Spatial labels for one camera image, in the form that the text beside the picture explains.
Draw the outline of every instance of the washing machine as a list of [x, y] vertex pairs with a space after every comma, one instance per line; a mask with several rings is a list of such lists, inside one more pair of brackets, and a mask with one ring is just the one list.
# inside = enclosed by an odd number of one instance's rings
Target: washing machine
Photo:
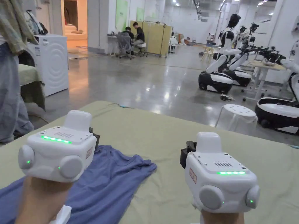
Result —
[[35, 35], [39, 45], [28, 43], [28, 53], [35, 61], [44, 86], [45, 96], [68, 89], [67, 37]]

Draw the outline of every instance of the blue shirt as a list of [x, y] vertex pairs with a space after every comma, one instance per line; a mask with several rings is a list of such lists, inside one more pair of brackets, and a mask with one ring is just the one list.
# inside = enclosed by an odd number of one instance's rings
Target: blue shirt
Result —
[[[90, 166], [70, 189], [68, 224], [116, 224], [139, 185], [157, 168], [139, 155], [127, 157], [110, 145], [99, 146]], [[0, 190], [1, 223], [13, 224], [21, 199], [21, 178]]]

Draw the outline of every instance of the handheld controller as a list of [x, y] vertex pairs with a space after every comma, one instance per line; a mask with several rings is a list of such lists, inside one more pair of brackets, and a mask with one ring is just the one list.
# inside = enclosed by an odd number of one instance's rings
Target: handheld controller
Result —
[[195, 208], [211, 213], [242, 213], [257, 207], [260, 187], [256, 175], [222, 152], [218, 134], [199, 132], [196, 144], [187, 142], [186, 149], [181, 150], [181, 165]]
[[[27, 138], [19, 150], [18, 162], [23, 173], [32, 177], [74, 182], [91, 164], [99, 137], [90, 129], [90, 113], [72, 110], [63, 126], [56, 126]], [[51, 224], [67, 223], [71, 207], [63, 206]]]

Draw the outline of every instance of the wheel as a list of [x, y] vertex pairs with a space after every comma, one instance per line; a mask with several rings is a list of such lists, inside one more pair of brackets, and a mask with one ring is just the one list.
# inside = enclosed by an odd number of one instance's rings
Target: wheel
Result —
[[202, 84], [202, 83], [200, 83], [199, 84], [199, 88], [201, 89], [201, 90], [207, 90], [207, 85], [205, 85], [205, 84]]
[[264, 119], [264, 120], [261, 121], [261, 126], [263, 128], [269, 128], [270, 127], [270, 122], [268, 120]]

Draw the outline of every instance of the black shirt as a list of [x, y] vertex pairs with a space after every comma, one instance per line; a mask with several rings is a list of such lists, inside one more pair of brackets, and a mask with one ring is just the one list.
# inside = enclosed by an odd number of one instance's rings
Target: black shirt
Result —
[[123, 31], [122, 33], [128, 33], [132, 40], [134, 40], [134, 34], [129, 31]]
[[137, 28], [137, 40], [142, 40], [143, 42], [145, 42], [145, 37], [144, 37], [144, 33], [141, 27]]

